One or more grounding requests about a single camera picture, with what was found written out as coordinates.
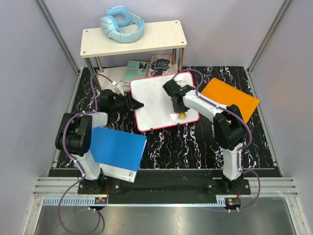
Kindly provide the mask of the yellow whiteboard eraser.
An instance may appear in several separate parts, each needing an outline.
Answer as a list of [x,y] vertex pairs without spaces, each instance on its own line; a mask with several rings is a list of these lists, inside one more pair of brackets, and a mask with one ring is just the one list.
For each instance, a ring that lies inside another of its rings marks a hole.
[[184,120],[186,119],[185,112],[170,114],[172,120]]

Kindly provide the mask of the pink framed whiteboard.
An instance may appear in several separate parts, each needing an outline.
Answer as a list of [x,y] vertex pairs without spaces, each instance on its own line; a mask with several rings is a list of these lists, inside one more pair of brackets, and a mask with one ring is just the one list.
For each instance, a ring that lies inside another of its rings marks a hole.
[[140,132],[162,129],[196,122],[200,114],[188,110],[184,119],[174,112],[170,96],[163,89],[163,85],[171,80],[174,74],[135,79],[130,82],[132,97],[144,106],[135,110],[136,126]]

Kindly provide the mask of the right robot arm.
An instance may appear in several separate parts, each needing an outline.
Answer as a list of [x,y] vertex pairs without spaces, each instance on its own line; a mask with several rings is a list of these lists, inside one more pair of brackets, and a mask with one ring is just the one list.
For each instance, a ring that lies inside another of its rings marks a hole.
[[247,133],[239,107],[219,104],[190,85],[180,86],[174,79],[167,81],[163,89],[170,96],[175,113],[192,109],[213,123],[215,141],[222,148],[224,159],[223,176],[216,183],[216,191],[237,193],[244,179],[241,155]]

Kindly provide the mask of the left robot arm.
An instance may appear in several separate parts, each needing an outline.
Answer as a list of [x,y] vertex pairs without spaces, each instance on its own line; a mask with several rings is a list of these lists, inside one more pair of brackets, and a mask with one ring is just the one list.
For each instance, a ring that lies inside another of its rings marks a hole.
[[105,89],[95,107],[90,112],[65,113],[55,140],[56,148],[81,172],[79,194],[105,193],[113,187],[109,178],[134,183],[147,141],[145,136],[106,128],[112,113],[144,107],[130,92]]

